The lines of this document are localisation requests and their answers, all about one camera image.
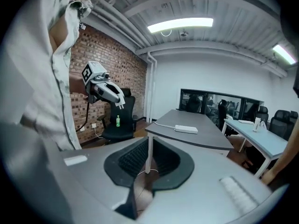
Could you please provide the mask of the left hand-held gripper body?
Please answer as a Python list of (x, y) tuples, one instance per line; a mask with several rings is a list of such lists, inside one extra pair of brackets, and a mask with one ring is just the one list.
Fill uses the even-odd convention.
[(111, 91), (107, 88), (110, 76), (99, 62), (89, 61), (82, 71), (82, 77), (88, 103), (94, 104), (99, 100), (111, 102)]

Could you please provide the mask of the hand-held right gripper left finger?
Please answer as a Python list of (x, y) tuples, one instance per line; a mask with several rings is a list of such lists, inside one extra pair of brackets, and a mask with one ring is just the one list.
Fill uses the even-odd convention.
[(74, 224), (135, 224), (134, 178), (118, 160), (147, 143), (135, 138), (90, 149), (60, 152), (45, 142), (49, 169), (70, 209)]

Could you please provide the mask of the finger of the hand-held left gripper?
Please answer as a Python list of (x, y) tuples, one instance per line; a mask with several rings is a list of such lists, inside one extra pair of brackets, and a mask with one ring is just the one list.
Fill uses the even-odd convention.
[(97, 84), (97, 93), (101, 101), (114, 103), (120, 109), (124, 108), (125, 99), (122, 90), (113, 82)]

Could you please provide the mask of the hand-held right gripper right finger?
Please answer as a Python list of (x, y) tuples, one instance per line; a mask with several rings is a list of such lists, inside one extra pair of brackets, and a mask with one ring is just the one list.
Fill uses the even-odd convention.
[(142, 224), (259, 224), (286, 192), (272, 192), (258, 178), (214, 151), (170, 140), (194, 161), (179, 188), (155, 193), (140, 215)]

